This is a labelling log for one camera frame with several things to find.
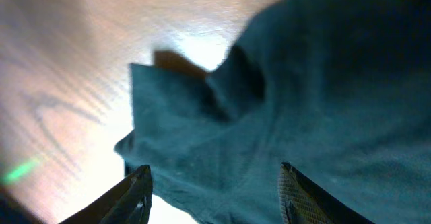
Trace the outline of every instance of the wrinkled cloth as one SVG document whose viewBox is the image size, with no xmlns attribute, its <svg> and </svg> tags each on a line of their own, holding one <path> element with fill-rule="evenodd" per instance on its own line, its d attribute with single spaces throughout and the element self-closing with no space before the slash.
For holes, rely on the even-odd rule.
<svg viewBox="0 0 431 224">
<path fill-rule="evenodd" d="M 431 223 L 431 1 L 283 0 L 205 80 L 132 64 L 154 194 L 200 223 L 281 223 L 289 161 L 375 223 Z"/>
</svg>

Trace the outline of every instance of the garment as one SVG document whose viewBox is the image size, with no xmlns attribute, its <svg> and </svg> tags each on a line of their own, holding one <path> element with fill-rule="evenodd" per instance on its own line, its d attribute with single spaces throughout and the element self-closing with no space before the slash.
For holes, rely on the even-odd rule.
<svg viewBox="0 0 431 224">
<path fill-rule="evenodd" d="M 431 223 L 431 1 L 283 0 L 205 80 L 131 65 L 115 151 L 200 223 L 281 223 L 289 161 L 375 223 Z"/>
</svg>

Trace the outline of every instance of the wood grain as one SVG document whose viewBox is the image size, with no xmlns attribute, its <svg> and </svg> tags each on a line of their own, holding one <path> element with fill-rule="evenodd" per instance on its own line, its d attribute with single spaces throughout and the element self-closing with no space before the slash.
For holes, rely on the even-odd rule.
<svg viewBox="0 0 431 224">
<path fill-rule="evenodd" d="M 128 63 L 172 50 L 213 70 L 277 0 L 0 0 L 0 174 L 57 223 L 123 178 L 114 144 L 132 129 Z"/>
</svg>

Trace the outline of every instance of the green object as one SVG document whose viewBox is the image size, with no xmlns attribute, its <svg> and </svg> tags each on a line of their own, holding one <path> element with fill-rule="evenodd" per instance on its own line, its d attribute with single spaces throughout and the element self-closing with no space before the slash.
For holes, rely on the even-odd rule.
<svg viewBox="0 0 431 224">
<path fill-rule="evenodd" d="M 22 177 L 29 174 L 37 165 L 38 161 L 36 159 L 29 160 L 6 173 L 1 181 L 4 184 L 16 183 L 18 180 L 22 179 Z"/>
</svg>

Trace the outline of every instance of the wooden surface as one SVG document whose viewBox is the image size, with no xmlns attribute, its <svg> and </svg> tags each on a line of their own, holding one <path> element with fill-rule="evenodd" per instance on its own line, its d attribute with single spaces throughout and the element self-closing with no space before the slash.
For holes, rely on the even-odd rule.
<svg viewBox="0 0 431 224">
<path fill-rule="evenodd" d="M 48 223 L 90 204 L 123 178 L 128 63 L 173 50 L 213 70 L 274 1 L 0 0 L 0 174 L 34 166 L 3 187 Z"/>
</svg>

